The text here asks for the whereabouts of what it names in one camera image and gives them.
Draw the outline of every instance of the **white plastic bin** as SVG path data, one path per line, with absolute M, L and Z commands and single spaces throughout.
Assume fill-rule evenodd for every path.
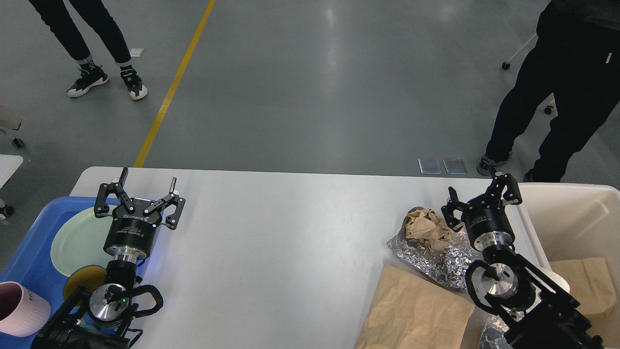
M 610 186 L 520 183 L 523 203 L 549 261 L 603 257 L 620 294 L 620 192 Z M 620 348 L 620 304 L 591 318 L 591 335 Z

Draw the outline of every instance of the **black pants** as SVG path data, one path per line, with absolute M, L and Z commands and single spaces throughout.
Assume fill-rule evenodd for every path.
M 69 16 L 63 0 L 29 0 L 50 27 L 60 44 L 76 61 L 90 57 L 91 52 Z M 84 21 L 91 26 L 104 42 L 105 47 L 118 64 L 131 60 L 129 49 L 116 22 L 101 0 L 69 0 Z
M 553 93 L 557 117 L 540 146 L 534 180 L 559 182 L 570 157 L 620 101 L 620 32 L 573 19 L 552 4 L 542 12 L 536 32 L 536 47 L 500 106 L 486 154 L 506 160 L 538 105 Z

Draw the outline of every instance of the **white plate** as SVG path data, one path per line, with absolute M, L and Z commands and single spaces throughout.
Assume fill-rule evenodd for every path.
M 116 206 L 109 205 L 110 211 Z M 51 263 L 62 275 L 71 276 L 87 265 L 104 268 L 112 256 L 104 252 L 112 217 L 96 218 L 92 208 L 74 215 L 60 227 L 51 243 Z

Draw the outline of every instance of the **aluminum foil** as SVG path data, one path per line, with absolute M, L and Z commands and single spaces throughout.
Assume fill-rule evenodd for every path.
M 520 312 L 515 320 L 519 321 L 522 318 L 523 313 Z M 512 349 L 503 337 L 504 332 L 507 330 L 508 326 L 506 326 L 501 317 L 489 315 L 480 336 L 480 349 Z
M 395 256 L 437 283 L 467 293 L 465 271 L 472 261 L 482 259 L 482 254 L 469 245 L 467 234 L 455 233 L 452 243 L 440 252 L 431 252 L 418 240 L 407 241 L 404 236 L 403 224 L 401 231 L 387 242 Z
M 482 259 L 482 254 L 470 246 L 467 234 L 461 230 L 454 234 L 452 243 L 445 250 L 431 252 L 418 240 L 405 240 L 406 222 L 405 218 L 401 231 L 387 242 L 392 253 L 438 284 L 467 294 L 465 272 L 472 261 Z M 512 349 L 503 337 L 507 330 L 502 318 L 489 315 L 480 336 L 480 349 Z

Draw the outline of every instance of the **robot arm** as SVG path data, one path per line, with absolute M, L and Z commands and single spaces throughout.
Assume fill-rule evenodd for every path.
M 104 251 L 113 258 L 105 269 L 104 284 L 92 292 L 85 291 L 83 286 L 77 288 L 39 331 L 31 348 L 127 349 L 143 332 L 130 329 L 131 321 L 136 317 L 153 315 L 164 305 L 163 297 L 155 286 L 137 286 L 141 278 L 137 276 L 136 263 L 151 255 L 160 225 L 171 230 L 177 228 L 185 199 L 174 189 L 176 178 L 172 179 L 169 194 L 162 199 L 130 198 L 123 188 L 127 174 L 128 169 L 124 168 L 117 182 L 102 183 L 95 200 L 95 217 L 113 217 L 103 246 Z M 111 194 L 116 195 L 121 203 L 112 213 L 105 202 Z M 164 221 L 162 213 L 171 205 L 176 209 Z M 138 310 L 133 298 L 147 293 L 155 300 L 155 306 Z M 83 326 L 81 322 L 85 316 L 92 319 L 97 328 L 106 330 L 96 331 Z M 125 338 L 127 332 L 138 334 L 130 340 Z
M 510 174 L 496 173 L 484 194 L 459 201 L 454 188 L 441 208 L 448 226 L 465 227 L 472 248 L 482 252 L 466 271 L 467 291 L 482 310 L 499 315 L 509 330 L 504 334 L 514 349 L 603 349 L 599 336 L 577 307 L 579 302 L 523 256 L 515 253 L 515 234 L 506 217 L 507 205 L 523 201 Z M 461 217 L 454 216 L 461 211 Z M 521 320 L 515 314 L 523 312 Z

